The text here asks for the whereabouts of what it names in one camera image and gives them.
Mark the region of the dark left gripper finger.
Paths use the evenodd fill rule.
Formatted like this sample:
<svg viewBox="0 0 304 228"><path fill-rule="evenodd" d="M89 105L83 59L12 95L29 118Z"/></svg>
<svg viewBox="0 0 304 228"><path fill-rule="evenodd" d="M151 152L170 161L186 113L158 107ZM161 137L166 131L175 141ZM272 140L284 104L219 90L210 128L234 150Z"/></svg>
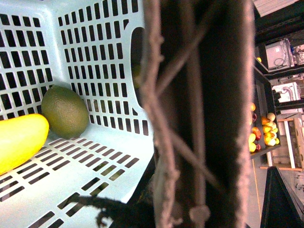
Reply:
<svg viewBox="0 0 304 228"><path fill-rule="evenodd" d="M104 218L111 218L120 228L154 228L154 208L141 201L129 205L118 200L93 196L79 196L78 203L100 209L96 217L98 227L105 227Z"/></svg>

